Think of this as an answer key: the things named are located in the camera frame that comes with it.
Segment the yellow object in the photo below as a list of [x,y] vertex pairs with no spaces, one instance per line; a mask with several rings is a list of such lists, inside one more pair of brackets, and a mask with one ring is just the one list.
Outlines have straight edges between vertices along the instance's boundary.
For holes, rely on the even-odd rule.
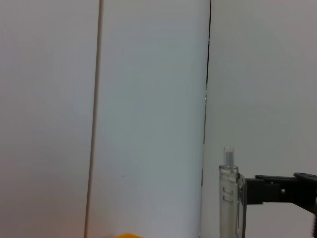
[[115,238],[142,238],[142,237],[138,237],[136,235],[126,233],[126,234],[120,235],[120,236],[115,237]]

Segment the white wall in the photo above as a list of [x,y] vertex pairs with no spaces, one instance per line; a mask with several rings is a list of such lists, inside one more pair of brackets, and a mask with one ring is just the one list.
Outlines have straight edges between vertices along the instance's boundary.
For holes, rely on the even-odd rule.
[[[317,2],[213,0],[203,238],[219,237],[218,166],[233,145],[242,174],[317,173]],[[248,206],[246,238],[308,238],[292,204]]]
[[209,0],[105,0],[89,238],[199,231]]
[[0,237],[82,238],[98,0],[0,1]]

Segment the black clamp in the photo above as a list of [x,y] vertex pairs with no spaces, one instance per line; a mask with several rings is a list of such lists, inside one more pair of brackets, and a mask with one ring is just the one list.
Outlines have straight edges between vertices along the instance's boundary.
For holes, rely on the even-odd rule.
[[313,237],[317,238],[317,176],[294,173],[294,177],[255,175],[246,178],[247,205],[264,202],[293,203],[313,214]]

